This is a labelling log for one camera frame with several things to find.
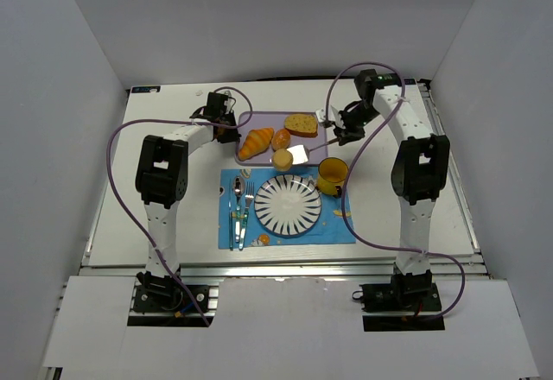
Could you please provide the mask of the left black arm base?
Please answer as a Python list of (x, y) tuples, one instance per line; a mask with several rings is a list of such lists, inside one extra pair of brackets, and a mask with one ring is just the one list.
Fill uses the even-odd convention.
[(127, 326), (207, 328), (213, 321), (209, 316), (210, 290), (208, 285), (188, 285), (184, 289), (171, 276), (137, 273)]

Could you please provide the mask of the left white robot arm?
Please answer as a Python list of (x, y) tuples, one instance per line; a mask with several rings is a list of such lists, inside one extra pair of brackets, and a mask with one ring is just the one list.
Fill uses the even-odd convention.
[(235, 143), (239, 139), (233, 101), (228, 92), (210, 92), (207, 104), (191, 116), (190, 125), (143, 139), (135, 184), (152, 238), (145, 271), (154, 277), (170, 278), (180, 269), (176, 219), (188, 187), (188, 157), (209, 142)]

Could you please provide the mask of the lilac plastic tray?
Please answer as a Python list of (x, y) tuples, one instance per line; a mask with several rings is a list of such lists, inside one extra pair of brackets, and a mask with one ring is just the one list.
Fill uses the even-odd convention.
[[(271, 167), (271, 158), (274, 153), (272, 146), (269, 147), (258, 155), (253, 156), (250, 159), (240, 161), (238, 158), (238, 152), (242, 148), (244, 141), (251, 130), (258, 130), (262, 128), (272, 128), (274, 132), (284, 128), (284, 120), (287, 116), (293, 115), (293, 111), (254, 111), (252, 112), (251, 119), (248, 123), (238, 129), (240, 134), (240, 140), (236, 146), (236, 154), (234, 156), (236, 162), (243, 166), (253, 167)], [(296, 145), (304, 145), (307, 149), (311, 149), (309, 160), (307, 164), (314, 166), (319, 164), (328, 155), (326, 147), (314, 149), (319, 145), (327, 142), (327, 132), (321, 126), (318, 127), (317, 137), (301, 137), (292, 136), (290, 147)]]

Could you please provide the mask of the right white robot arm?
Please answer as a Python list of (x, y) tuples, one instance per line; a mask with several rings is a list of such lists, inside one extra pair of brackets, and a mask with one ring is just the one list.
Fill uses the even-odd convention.
[(400, 204), (400, 242), (391, 278), (399, 296), (430, 291), (429, 230), (432, 212), (446, 185), (450, 142), (437, 135), (416, 114), (404, 94), (404, 81), (395, 73), (361, 71), (353, 80), (359, 100), (337, 111), (328, 106), (329, 122), (340, 146), (365, 137), (365, 126), (382, 117), (398, 150), (391, 169), (391, 186)]

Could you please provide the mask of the metal spatula with wooden handle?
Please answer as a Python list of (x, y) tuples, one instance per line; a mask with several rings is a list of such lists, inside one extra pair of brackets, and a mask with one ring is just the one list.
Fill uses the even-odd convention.
[(302, 165), (307, 163), (309, 161), (309, 156), (312, 152), (318, 149), (326, 148), (331, 144), (337, 143), (339, 140), (340, 140), (339, 138), (334, 138), (327, 142), (324, 142), (323, 144), (317, 145), (316, 147), (313, 147), (313, 148), (307, 148), (303, 144), (298, 144), (296, 146), (287, 148), (287, 150), (292, 155), (292, 165), (295, 166), (295, 165)]

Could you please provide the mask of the round pale bun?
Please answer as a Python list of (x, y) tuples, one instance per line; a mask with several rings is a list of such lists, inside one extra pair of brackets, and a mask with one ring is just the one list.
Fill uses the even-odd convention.
[(287, 149), (278, 149), (274, 152), (271, 162), (275, 170), (285, 172), (293, 165), (293, 155)]

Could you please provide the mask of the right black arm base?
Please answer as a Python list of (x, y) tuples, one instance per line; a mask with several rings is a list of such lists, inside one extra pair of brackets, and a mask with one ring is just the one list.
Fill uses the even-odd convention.
[(366, 333), (411, 333), (444, 331), (442, 302), (434, 282), (429, 290), (407, 294), (388, 283), (360, 285), (352, 301), (361, 305)]

